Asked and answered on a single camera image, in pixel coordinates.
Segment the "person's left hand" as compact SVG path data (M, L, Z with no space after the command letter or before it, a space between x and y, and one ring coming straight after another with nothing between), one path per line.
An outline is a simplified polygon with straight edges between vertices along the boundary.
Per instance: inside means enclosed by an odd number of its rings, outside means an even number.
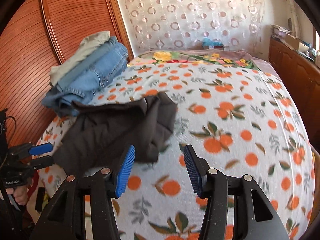
M7 194L12 194L18 205L25 205L28 201L28 188L26 185L18 186L15 189L6 189Z

